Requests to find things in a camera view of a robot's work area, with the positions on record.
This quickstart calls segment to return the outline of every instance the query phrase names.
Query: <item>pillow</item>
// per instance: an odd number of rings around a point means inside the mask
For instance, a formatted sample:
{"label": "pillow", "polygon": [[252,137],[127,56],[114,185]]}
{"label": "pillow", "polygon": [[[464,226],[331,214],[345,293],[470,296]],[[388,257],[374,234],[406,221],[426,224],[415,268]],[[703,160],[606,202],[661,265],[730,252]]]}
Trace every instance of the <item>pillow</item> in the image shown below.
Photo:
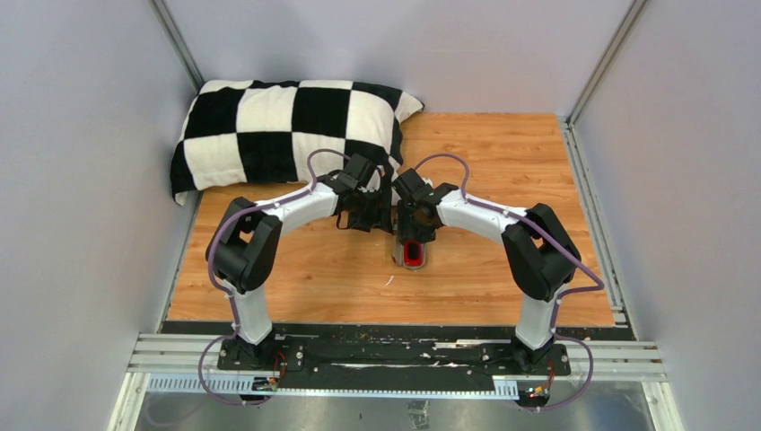
{"label": "pillow", "polygon": [[[404,162],[399,124],[423,109],[411,95],[351,81],[210,81],[190,105],[171,161],[171,192],[238,182],[308,182],[318,148],[360,154],[384,167],[372,189],[389,189]],[[320,176],[341,169],[335,154],[312,158]]]}

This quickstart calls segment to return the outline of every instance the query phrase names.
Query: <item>metal frame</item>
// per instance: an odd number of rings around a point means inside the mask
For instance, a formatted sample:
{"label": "metal frame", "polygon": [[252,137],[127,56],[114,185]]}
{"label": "metal frame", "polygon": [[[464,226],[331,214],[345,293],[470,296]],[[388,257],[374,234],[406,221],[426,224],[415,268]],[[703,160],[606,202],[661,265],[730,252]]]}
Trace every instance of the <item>metal frame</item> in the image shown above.
{"label": "metal frame", "polygon": [[626,36],[629,35],[646,4],[647,0],[632,0],[629,9],[624,14],[624,19],[618,24],[618,28],[613,34],[613,39],[608,43],[608,47],[605,48],[605,53],[603,53],[602,58],[599,60],[594,72],[592,72],[589,81],[587,81],[587,84],[584,86],[582,94],[573,105],[571,114],[568,116],[569,125],[572,126],[579,121],[579,117],[587,107],[587,103],[589,103],[592,94],[597,90],[599,83],[602,81],[603,77],[605,77],[610,65],[613,64],[616,54],[618,54],[618,51],[626,40]]}
{"label": "metal frame", "polygon": [[156,14],[156,20],[158,20],[159,24],[162,26],[171,47],[174,48],[174,52],[177,54],[177,58],[180,63],[182,63],[185,72],[188,74],[188,78],[190,78],[193,87],[196,91],[200,90],[206,80],[201,75],[201,70],[198,69],[198,65],[196,64],[196,60],[193,59],[193,55],[190,53],[188,44],[185,43],[185,39],[182,38],[182,33],[179,32],[179,27],[171,16],[166,1],[148,0],[148,4],[153,9],[153,13]]}
{"label": "metal frame", "polygon": [[[199,89],[204,78],[198,69],[187,44],[179,32],[177,24],[171,17],[171,12],[164,0],[148,0],[153,8],[156,18],[164,28],[171,45],[188,73],[188,77],[194,86]],[[606,279],[608,300],[614,313],[618,328],[631,328],[636,336],[636,327],[626,313],[626,294],[623,281],[616,273],[618,259],[608,246],[608,228],[604,217],[599,212],[597,190],[593,178],[589,175],[586,167],[586,157],[581,143],[575,134],[575,124],[583,114],[592,94],[604,78],[610,65],[615,60],[617,52],[623,45],[637,18],[640,16],[647,0],[632,0],[623,20],[617,28],[615,35],[597,64],[578,101],[568,118],[558,117],[558,122],[563,134],[563,140],[573,169],[576,187],[581,197],[582,209],[584,210],[587,223],[590,226],[590,235],[595,247],[598,263],[602,276]],[[189,240],[192,231],[192,221],[188,229]],[[184,251],[180,256],[179,265],[184,260]],[[127,374],[118,396],[109,430],[132,430],[135,428],[144,396],[149,389],[151,374],[177,375],[186,381],[197,382],[196,370],[199,356],[203,348],[213,339],[209,335],[172,335],[172,334],[141,334],[136,342],[136,347],[127,368]],[[508,342],[500,339],[458,339],[454,345],[480,344],[480,343]],[[660,360],[660,352],[656,345],[647,341],[600,341],[587,340],[592,348],[595,361],[594,382],[641,382],[643,392],[648,400],[648,407],[652,422],[658,431],[683,429],[679,420],[678,412],[674,405],[671,390],[663,364]],[[577,345],[566,345],[570,365],[573,370],[570,376],[558,377],[558,380],[576,382],[584,377],[589,361],[586,352]],[[219,355],[219,346],[213,347],[205,360],[204,367],[211,376],[252,376],[271,375],[271,372],[229,372],[221,371],[216,367]],[[526,375],[507,375],[500,379],[514,381],[530,381],[543,379],[543,377],[531,377]],[[174,391],[183,391],[179,385]],[[321,396],[372,396],[371,393],[361,391],[352,393],[335,394],[331,391],[315,393]],[[458,397],[458,394],[443,394],[443,397]]]}

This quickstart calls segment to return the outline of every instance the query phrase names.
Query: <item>gray wall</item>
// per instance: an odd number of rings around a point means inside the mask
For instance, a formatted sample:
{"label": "gray wall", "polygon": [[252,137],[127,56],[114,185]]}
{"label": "gray wall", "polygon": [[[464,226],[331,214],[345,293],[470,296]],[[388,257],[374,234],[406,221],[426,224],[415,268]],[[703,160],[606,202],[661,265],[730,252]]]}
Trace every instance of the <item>gray wall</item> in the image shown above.
{"label": "gray wall", "polygon": [[761,3],[654,1],[578,127],[686,429],[758,429]]}
{"label": "gray wall", "polygon": [[567,114],[629,0],[170,0],[205,79],[353,79],[427,110]]}
{"label": "gray wall", "polygon": [[187,228],[193,94],[146,1],[0,9],[0,427],[102,430]]}

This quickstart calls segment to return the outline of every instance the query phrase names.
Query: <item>wooden board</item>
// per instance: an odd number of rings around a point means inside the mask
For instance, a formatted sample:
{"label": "wooden board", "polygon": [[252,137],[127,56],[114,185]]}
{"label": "wooden board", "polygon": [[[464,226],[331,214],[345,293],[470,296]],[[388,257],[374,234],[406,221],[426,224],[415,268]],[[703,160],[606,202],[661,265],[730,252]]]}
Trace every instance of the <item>wooden board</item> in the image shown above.
{"label": "wooden board", "polygon": [[[405,166],[429,154],[468,161],[468,192],[516,207],[550,205],[598,271],[560,129],[553,115],[418,114],[403,125]],[[459,184],[462,167],[436,159],[420,170],[434,184]],[[204,252],[233,198],[274,198],[299,184],[236,185],[204,193],[169,311],[169,319],[229,320],[229,304],[206,274]],[[338,231],[335,219],[308,224],[279,244],[267,281],[274,321],[514,325],[521,292],[503,246],[443,228],[430,244],[428,264],[411,271],[391,261],[394,237],[381,231]],[[572,286],[591,281],[577,271]],[[605,293],[569,296],[561,325],[612,325]]]}

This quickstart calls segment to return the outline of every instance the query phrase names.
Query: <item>purple cable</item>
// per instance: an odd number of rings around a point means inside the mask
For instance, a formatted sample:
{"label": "purple cable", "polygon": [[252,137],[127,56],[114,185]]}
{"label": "purple cable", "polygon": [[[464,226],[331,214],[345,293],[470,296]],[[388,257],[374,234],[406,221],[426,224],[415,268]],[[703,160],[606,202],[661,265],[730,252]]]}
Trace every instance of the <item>purple cable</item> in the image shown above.
{"label": "purple cable", "polygon": [[203,401],[203,402],[199,403],[198,405],[196,405],[188,413],[183,415],[182,418],[180,418],[178,420],[171,421],[171,422],[159,422],[159,421],[155,420],[153,418],[153,416],[151,415],[151,406],[152,405],[153,405],[152,397],[151,396],[146,397],[145,401],[144,401],[144,404],[143,404],[143,418],[145,419],[145,422],[148,422],[148,424],[151,425],[151,427],[168,428],[168,427],[174,427],[175,425],[178,425],[183,420],[185,420],[185,419],[195,415],[196,412],[201,410],[201,408],[206,405],[206,401]]}
{"label": "purple cable", "polygon": [[307,157],[307,167],[309,168],[309,172],[311,175],[311,183],[309,186],[304,187],[301,192],[295,193],[289,197],[282,198],[276,202],[270,202],[265,205],[251,207],[242,209],[241,211],[238,211],[237,213],[233,214],[230,218],[228,218],[222,226],[220,226],[219,231],[217,231],[216,235],[214,236],[212,240],[212,245],[209,248],[209,257],[208,257],[208,273],[209,273],[209,280],[211,280],[212,285],[216,287],[217,289],[225,292],[227,295],[228,300],[230,301],[230,308],[232,309],[232,335],[222,335],[220,337],[217,337],[214,339],[211,343],[209,343],[208,346],[204,349],[204,351],[201,353],[201,357],[198,360],[198,379],[201,382],[201,386],[204,388],[204,391],[214,398],[215,400],[218,400],[224,404],[228,405],[235,405],[235,406],[256,406],[258,404],[261,404],[268,399],[261,400],[261,401],[233,401],[228,400],[224,397],[221,397],[217,394],[215,394],[211,388],[209,388],[208,384],[206,384],[206,381],[204,380],[204,359],[206,358],[206,355],[208,354],[209,350],[211,350],[212,346],[224,339],[235,339],[235,337],[238,336],[239,330],[241,328],[241,316],[238,311],[238,305],[235,303],[235,296],[234,292],[230,289],[228,289],[225,286],[222,286],[220,282],[216,280],[216,276],[214,275],[214,257],[216,256],[216,250],[219,246],[220,238],[222,238],[222,235],[224,232],[226,232],[230,226],[232,226],[234,223],[237,223],[239,219],[243,216],[247,216],[249,214],[256,213],[258,211],[264,211],[267,209],[271,209],[274,207],[277,207],[279,205],[287,204],[288,202],[293,202],[296,199],[303,198],[304,196],[310,194],[316,187],[317,187],[317,174],[314,172],[314,168],[311,166],[311,159],[314,157],[315,154],[318,153],[332,153],[337,154],[345,159],[349,159],[350,157],[346,154],[343,154],[341,152],[338,152],[336,150],[331,150],[329,148],[320,148],[317,150],[314,150],[310,153],[310,155]]}
{"label": "purple cable", "polygon": [[[420,163],[418,163],[417,166],[415,167],[415,170],[417,171],[417,168],[419,168],[421,165],[423,165],[423,163],[428,162],[429,160],[437,158],[437,157],[449,157],[451,159],[454,159],[454,160],[460,162],[462,164],[462,166],[465,168],[465,177],[462,179],[462,185],[460,186],[459,191],[460,191],[460,194],[462,195],[462,198],[465,199],[466,202],[468,202],[470,204],[473,204],[476,207],[482,207],[484,209],[488,209],[488,210],[495,211],[497,213],[503,214],[504,208],[501,208],[501,207],[498,207],[498,206],[495,206],[495,205],[491,205],[491,204],[488,204],[486,202],[480,202],[478,200],[468,198],[468,194],[466,192],[465,186],[468,184],[468,178],[470,177],[470,168],[468,167],[468,163],[465,162],[465,160],[463,160],[458,155],[450,154],[450,153],[431,154],[428,157],[425,157],[423,160],[421,160]],[[563,401],[558,402],[557,404],[553,404],[551,406],[546,406],[546,407],[544,407],[542,409],[527,409],[527,410],[539,412],[541,410],[560,409],[560,408],[565,407],[568,404],[572,403],[573,401],[575,401],[576,399],[581,397],[582,394],[587,391],[587,389],[590,387],[590,383],[591,383],[591,380],[592,380],[592,373],[594,373],[594,361],[593,361],[593,358],[592,358],[592,351],[591,351],[590,347],[587,346],[587,344],[584,343],[583,341],[581,341],[580,339],[575,339],[573,337],[566,337],[564,335],[558,335],[556,333],[556,331],[555,331],[555,322],[557,321],[557,311],[560,308],[560,300],[563,299],[565,296],[568,296],[570,294],[578,294],[578,293],[581,293],[581,292],[594,292],[594,291],[602,290],[602,289],[605,288],[605,283],[603,283],[603,281],[594,272],[592,272],[591,269],[587,268],[587,266],[584,265],[580,260],[576,259],[576,257],[573,256],[571,254],[571,252],[569,252],[565,247],[560,245],[560,243],[555,238],[553,238],[552,235],[550,235],[547,231],[542,229],[538,224],[534,223],[533,221],[531,221],[527,217],[525,217],[523,215],[515,214],[512,211],[507,211],[507,216],[515,218],[516,220],[520,220],[524,224],[527,224],[529,227],[534,229],[534,231],[536,231],[539,235],[541,235],[541,237],[545,241],[547,241],[550,244],[552,244],[552,246],[555,247],[556,250],[560,251],[560,253],[563,254],[563,256],[566,259],[568,259],[571,263],[573,263],[576,268],[580,269],[584,274],[586,274],[589,278],[592,279],[592,281],[594,281],[597,284],[596,286],[576,287],[574,289],[564,290],[563,292],[557,294],[557,297],[555,298],[555,306],[553,307],[552,317],[550,318],[550,328],[553,331],[553,333],[555,334],[555,338],[556,339],[561,339],[561,340],[564,340],[564,341],[572,341],[572,342],[578,343],[579,345],[584,347],[584,349],[587,351],[587,355],[589,356],[589,359],[590,359],[590,368],[589,368],[589,372],[587,373],[587,378],[584,381],[584,384],[582,385],[581,388],[579,388],[579,390],[573,396],[571,396],[567,400],[563,400]]]}

